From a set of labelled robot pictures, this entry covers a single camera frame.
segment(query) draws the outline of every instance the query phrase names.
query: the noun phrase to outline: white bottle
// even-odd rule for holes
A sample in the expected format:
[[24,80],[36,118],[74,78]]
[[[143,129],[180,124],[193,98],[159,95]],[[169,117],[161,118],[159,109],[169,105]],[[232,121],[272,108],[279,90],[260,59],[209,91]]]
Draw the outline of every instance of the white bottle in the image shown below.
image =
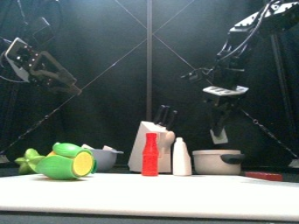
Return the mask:
[[187,146],[181,137],[176,137],[172,149],[172,175],[192,175],[192,161],[187,151]]

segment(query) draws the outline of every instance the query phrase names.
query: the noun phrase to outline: red object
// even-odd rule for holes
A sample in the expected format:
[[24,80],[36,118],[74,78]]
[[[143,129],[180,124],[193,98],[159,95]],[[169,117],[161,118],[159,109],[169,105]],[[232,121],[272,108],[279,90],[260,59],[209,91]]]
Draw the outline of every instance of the red object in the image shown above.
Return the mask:
[[245,177],[272,181],[283,181],[283,175],[268,172],[245,171]]
[[145,133],[145,144],[143,151],[143,170],[144,176],[157,176],[157,157],[159,150],[156,145],[156,133]]

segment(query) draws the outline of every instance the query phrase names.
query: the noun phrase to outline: table surface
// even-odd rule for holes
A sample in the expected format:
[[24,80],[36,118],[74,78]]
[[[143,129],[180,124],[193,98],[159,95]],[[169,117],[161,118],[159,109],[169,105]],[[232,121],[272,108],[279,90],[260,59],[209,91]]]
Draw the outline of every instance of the table surface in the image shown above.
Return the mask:
[[1,223],[36,219],[64,223],[61,217],[72,223],[96,223],[98,217],[106,223],[299,221],[297,183],[132,173],[96,173],[76,181],[57,181],[42,175],[14,176],[17,170],[6,170],[13,176],[0,178]]

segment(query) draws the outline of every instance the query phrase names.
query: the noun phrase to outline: knife handle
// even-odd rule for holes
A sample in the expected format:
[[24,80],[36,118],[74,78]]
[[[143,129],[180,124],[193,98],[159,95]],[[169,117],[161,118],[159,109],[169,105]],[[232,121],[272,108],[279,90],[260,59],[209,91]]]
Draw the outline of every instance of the knife handle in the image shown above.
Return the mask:
[[165,124],[169,108],[171,108],[169,106],[164,106],[164,109],[163,109],[163,120],[159,122],[159,125],[161,125],[161,126],[164,126],[164,124]]
[[165,125],[165,129],[167,130],[169,130],[171,127],[173,126],[173,119],[175,119],[176,116],[177,116],[177,111],[173,110],[172,113],[171,113],[169,121],[168,121],[168,123]]
[[157,109],[157,112],[153,118],[153,124],[157,124],[161,121],[163,113],[164,113],[164,105],[161,105],[160,108]]

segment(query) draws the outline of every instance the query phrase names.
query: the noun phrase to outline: metal pole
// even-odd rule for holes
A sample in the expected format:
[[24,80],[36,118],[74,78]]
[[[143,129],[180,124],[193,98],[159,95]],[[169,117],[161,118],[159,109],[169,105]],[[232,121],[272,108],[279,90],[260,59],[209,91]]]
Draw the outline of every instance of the metal pole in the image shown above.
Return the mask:
[[152,27],[153,1],[147,0],[147,90],[145,90],[145,120],[152,121],[152,50],[153,50],[153,27]]

